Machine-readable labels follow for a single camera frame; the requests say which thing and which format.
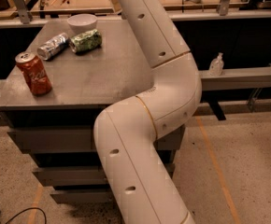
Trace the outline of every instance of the robotic arm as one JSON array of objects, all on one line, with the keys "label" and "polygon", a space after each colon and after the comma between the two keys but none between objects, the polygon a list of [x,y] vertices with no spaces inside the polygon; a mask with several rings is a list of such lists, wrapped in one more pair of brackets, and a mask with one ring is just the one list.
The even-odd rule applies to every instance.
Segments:
[{"label": "robotic arm", "polygon": [[153,74],[148,91],[105,109],[94,140],[126,224],[193,224],[153,142],[193,115],[201,80],[193,56],[158,0],[119,0]]}]

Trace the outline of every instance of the plastic bottle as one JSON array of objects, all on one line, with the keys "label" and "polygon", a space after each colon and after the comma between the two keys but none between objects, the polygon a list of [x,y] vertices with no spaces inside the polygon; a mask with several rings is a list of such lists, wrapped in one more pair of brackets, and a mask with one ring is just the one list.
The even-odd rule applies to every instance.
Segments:
[{"label": "plastic bottle", "polygon": [[209,73],[214,77],[218,77],[221,75],[222,68],[223,68],[223,60],[222,60],[222,53],[220,52],[218,57],[212,60],[209,67]]}]

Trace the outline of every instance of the cable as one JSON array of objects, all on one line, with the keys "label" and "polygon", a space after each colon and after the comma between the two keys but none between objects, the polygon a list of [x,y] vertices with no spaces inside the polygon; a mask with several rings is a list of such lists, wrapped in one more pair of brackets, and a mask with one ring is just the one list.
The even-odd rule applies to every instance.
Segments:
[{"label": "cable", "polygon": [[16,214],[13,218],[11,218],[9,221],[6,222],[6,224],[10,223],[11,220],[13,220],[15,217],[19,216],[21,213],[24,213],[28,210],[33,210],[33,209],[36,209],[36,210],[39,210],[43,213],[43,216],[44,216],[44,223],[47,224],[47,220],[46,220],[46,215],[45,215],[45,212],[41,209],[41,208],[38,208],[38,207],[30,207],[30,208],[26,208],[24,209],[23,211],[19,212],[18,214]]}]

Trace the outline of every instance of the concrete floor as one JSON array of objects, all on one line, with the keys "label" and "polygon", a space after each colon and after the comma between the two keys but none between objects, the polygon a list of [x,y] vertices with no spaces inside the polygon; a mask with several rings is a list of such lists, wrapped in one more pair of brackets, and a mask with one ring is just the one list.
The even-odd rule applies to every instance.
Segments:
[{"label": "concrete floor", "polygon": [[[196,224],[271,223],[271,105],[259,105],[254,113],[241,104],[222,108],[225,121],[206,105],[189,121],[174,182]],[[43,209],[49,224],[121,223],[116,204],[55,203],[50,188],[31,174],[33,167],[1,122],[0,223],[31,206]],[[12,223],[44,219],[41,212],[29,211]]]}]

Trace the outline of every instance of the bowl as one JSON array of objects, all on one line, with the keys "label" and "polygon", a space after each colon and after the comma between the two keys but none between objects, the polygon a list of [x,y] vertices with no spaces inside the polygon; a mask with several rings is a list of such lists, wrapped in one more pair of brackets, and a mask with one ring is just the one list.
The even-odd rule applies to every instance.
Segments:
[{"label": "bowl", "polygon": [[95,29],[97,17],[91,14],[78,14],[68,18],[67,22],[76,34],[80,34]]}]

